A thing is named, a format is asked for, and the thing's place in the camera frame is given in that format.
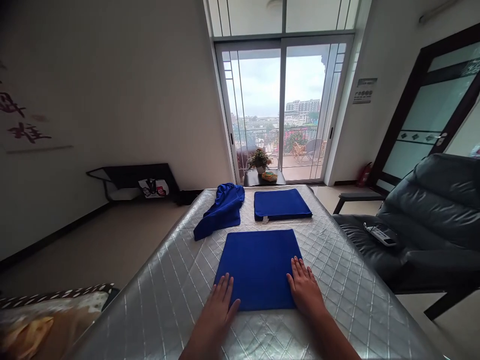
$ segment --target door handle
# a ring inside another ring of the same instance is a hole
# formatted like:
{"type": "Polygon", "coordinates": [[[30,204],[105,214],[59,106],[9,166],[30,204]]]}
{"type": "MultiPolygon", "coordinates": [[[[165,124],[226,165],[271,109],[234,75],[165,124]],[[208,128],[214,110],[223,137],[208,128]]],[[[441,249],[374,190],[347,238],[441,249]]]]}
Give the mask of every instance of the door handle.
{"type": "Polygon", "coordinates": [[[435,139],[438,139],[435,143],[435,146],[440,146],[444,143],[444,140],[445,140],[445,137],[447,136],[448,134],[446,132],[444,132],[442,135],[440,136],[433,136],[433,138],[435,139]]]}

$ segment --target silver quilted table cover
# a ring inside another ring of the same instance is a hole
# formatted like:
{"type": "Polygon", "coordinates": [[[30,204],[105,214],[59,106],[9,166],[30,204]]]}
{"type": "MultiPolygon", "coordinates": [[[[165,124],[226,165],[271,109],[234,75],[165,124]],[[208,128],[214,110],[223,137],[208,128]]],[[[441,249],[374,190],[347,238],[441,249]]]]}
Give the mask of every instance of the silver quilted table cover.
{"type": "MultiPolygon", "coordinates": [[[[363,359],[444,358],[306,185],[245,188],[240,226],[194,241],[193,230],[215,194],[206,189],[198,196],[68,358],[177,359],[207,300],[227,234],[281,229],[295,231],[328,311],[363,359]],[[254,220],[256,191],[292,188],[312,218],[254,220]]],[[[302,317],[291,309],[239,313],[222,350],[228,359],[320,359],[302,317]]]]}

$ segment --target black leather recliner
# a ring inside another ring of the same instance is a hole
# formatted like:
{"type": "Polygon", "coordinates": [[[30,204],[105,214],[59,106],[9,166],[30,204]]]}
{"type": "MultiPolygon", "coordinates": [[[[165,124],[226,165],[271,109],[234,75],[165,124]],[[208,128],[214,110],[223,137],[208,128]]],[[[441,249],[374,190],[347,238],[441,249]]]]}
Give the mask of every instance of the black leather recliner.
{"type": "Polygon", "coordinates": [[[479,288],[480,160],[443,153],[424,158],[376,216],[338,213],[346,201],[380,200],[380,195],[339,197],[333,218],[395,294],[447,293],[425,311],[431,320],[479,288]],[[364,223],[397,245],[384,246],[364,223]]]}

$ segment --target folded blue towel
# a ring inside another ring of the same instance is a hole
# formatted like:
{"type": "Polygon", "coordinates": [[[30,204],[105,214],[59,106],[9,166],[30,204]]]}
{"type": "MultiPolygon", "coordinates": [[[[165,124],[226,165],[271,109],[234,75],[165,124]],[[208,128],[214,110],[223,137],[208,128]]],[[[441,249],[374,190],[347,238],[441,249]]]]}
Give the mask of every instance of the folded blue towel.
{"type": "Polygon", "coordinates": [[[231,182],[221,184],[216,189],[215,203],[193,230],[195,241],[212,235],[215,230],[240,225],[240,208],[245,200],[243,186],[231,182]]]}
{"type": "Polygon", "coordinates": [[[233,276],[230,305],[240,299],[240,311],[294,309],[287,281],[294,256],[302,257],[292,229],[231,232],[213,283],[225,273],[233,276]]]}
{"type": "Polygon", "coordinates": [[[257,191],[253,208],[255,220],[268,217],[269,220],[309,218],[312,216],[308,205],[297,189],[278,191],[257,191]]]}

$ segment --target sky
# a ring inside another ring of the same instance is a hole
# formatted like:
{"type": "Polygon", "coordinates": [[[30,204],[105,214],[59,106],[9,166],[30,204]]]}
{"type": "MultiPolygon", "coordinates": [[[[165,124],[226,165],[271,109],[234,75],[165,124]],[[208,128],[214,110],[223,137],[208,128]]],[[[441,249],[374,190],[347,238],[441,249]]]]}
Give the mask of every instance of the sky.
{"type": "MultiPolygon", "coordinates": [[[[280,109],[280,50],[278,57],[232,60],[232,80],[227,80],[230,111],[238,116],[276,117],[280,109]]],[[[325,66],[321,55],[286,58],[285,104],[294,100],[321,99],[325,66]]]]}

